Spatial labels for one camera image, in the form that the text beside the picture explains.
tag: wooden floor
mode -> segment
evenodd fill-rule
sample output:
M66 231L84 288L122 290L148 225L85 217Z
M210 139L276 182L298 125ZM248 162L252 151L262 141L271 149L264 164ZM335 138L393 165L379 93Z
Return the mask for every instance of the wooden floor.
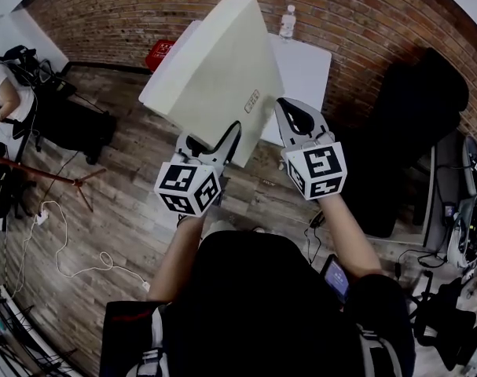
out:
M138 102L138 95L148 81L146 75L75 67L68 79L82 96L110 111L119 121L112 143L104 148L98 165L88 165L79 153L61 173L79 178L102 167L107 169L107 173L90 179L83 189L94 212L86 209L69 185L55 183L46 197L61 205L68 223L68 246L59 256L61 270L75 273L92 266L102 267L98 257L107 251L116 265L149 280L175 230L176 215L164 210L152 188L161 163L169 160L174 151L179 132ZM57 172L73 154L47 141L37 153L30 141L23 161L41 170ZM222 207L211 210L206 228L216 219L229 220L244 229L260 225L268 232L288 237L307 255L308 244L303 232L316 214L317 206L305 201L285 172L277 169L279 157L278 147L261 142L245 169L228 167L225 175L229 182ZM36 211L49 186L47 180L37 179L37 182L37 188L26 195L32 211ZM52 343L62 351L77 348L72 360L85 373L97 375L105 305L115 300L142 300L145 291L138 278L119 269L91 271L72 279L60 275L56 270L55 252L64 242L64 222L55 204L46 204L46 209L50 218L41 227L34 227L25 256L24 286L15 300L21 308L35 305L32 319ZM31 223L32 218L18 221L9 216L6 256L6 236L0 232L0 284L7 284L11 292L17 283L22 242L29 237ZM318 235L322 247L314 262L316 269L322 267L331 252L328 233L321 230ZM313 256L315 239L311 237L310 241ZM393 271L398 255L409 248L374 243L389 272ZM414 255L405 261L404 283L407 284L421 271L414 266ZM436 273L435 285L452 280L454 275L449 266L442 267ZM477 300L468 301L466 306L477 306ZM454 375L441 366L435 351L419 348L418 358L418 376Z

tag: desk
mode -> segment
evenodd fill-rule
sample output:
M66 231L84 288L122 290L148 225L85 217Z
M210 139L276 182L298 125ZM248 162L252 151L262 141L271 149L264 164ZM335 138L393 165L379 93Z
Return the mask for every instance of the desk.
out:
M13 136L13 124L2 123L0 124L0 142L6 144L8 148L8 158L19 162L21 160L21 153L24 150L24 146L28 139L28 134L23 137L14 140ZM0 218L0 230L3 230L4 219Z
M193 21L185 29L160 66L152 74L148 85L138 98L140 102L144 103L145 91L163 76L167 65L200 24L201 21L199 20ZM297 99L321 111L331 67L331 53L296 40L285 42L280 36L274 34L270 34L270 40L273 53L277 59L280 76L284 83L284 97ZM274 113L266 123L261 139L284 146Z

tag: black office chair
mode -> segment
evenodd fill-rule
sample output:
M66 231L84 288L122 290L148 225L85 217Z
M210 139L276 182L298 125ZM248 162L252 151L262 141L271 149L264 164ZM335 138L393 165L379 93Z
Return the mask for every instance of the black office chair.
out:
M433 274L427 271L427 287L421 300L410 297L417 308L410 314L416 340L422 346L437 349L448 370L457 364L467 365L477 348L475 313L457 309L463 285L461 278L440 286L437 294L431 293Z
M0 142L0 157L6 153L6 146ZM14 206L14 214L16 219L22 217L18 214L20 206L24 213L31 217L23 201L23 195L30 187L35 187L35 181L25 181L24 173L21 170L12 170L8 165L0 164L0 218L5 218Z
M402 168L454 130L467 103L464 78L431 48L413 66L388 68L366 126L337 134L348 168L342 196L364 232L392 234Z

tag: metal stand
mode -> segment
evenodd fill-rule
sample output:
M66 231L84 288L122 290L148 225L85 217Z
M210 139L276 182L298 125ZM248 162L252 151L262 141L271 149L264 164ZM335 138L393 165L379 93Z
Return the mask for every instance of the metal stand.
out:
M61 176L57 176L56 174L44 172L39 169L34 169L33 167L26 167L25 165L22 165L21 163L16 163L16 162L13 162L12 160L5 159L5 158L0 158L0 163L4 165L8 165L9 167L14 167L16 169L24 170L27 173L37 174L38 176L41 176L43 178L49 178L55 181L61 181L62 183L67 183L68 185L74 185L78 189L80 196L83 198L84 203L86 204L86 206L91 212L93 212L94 210L90 206L88 201L86 200L86 197L84 196L83 191L81 190L81 187L83 186L86 180L93 178L99 174L103 174L105 171L107 171L107 169L100 169L100 170L97 170L96 172L88 174L84 178L72 180L72 179L63 178Z

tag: red crate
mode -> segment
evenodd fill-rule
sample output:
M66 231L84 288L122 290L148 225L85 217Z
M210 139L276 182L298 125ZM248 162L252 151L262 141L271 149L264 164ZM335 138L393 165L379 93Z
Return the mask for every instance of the red crate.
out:
M175 42L167 40L159 40L149 52L149 55L145 58L145 63L149 70L155 71L160 65L161 61L170 52L171 47Z

